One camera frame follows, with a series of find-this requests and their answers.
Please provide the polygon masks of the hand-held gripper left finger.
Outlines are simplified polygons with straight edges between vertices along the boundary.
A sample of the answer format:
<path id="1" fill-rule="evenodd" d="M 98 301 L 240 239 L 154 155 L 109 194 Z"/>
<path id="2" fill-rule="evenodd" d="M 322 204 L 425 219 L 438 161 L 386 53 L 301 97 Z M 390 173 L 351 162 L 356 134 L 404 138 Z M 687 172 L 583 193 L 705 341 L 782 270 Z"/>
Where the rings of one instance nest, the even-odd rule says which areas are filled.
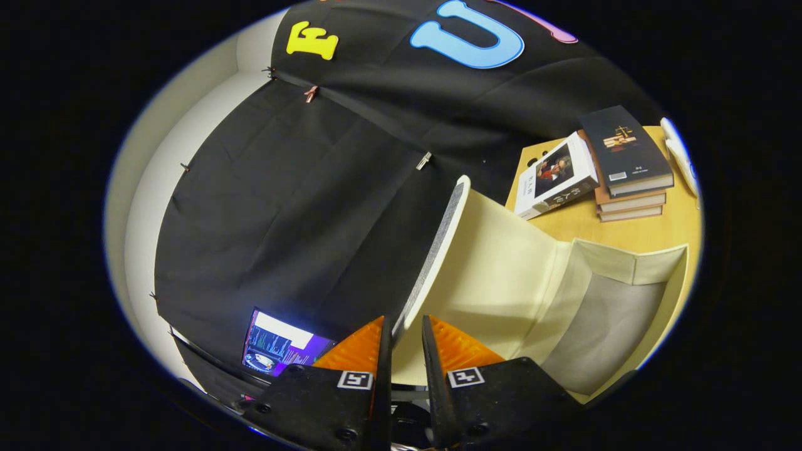
<path id="1" fill-rule="evenodd" d="M 295 450 L 389 450 L 392 322 L 368 317 L 312 365 L 238 403 L 246 425 Z"/>

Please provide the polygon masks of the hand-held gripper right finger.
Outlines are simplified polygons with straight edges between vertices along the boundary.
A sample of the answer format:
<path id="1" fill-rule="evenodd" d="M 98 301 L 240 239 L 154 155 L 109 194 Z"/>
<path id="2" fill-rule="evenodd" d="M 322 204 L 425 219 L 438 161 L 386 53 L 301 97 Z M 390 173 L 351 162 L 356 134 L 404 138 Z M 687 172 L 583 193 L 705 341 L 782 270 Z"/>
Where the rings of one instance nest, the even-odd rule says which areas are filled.
<path id="1" fill-rule="evenodd" d="M 437 449 L 549 450 L 585 411 L 532 359 L 504 359 L 433 315 L 422 340 Z"/>

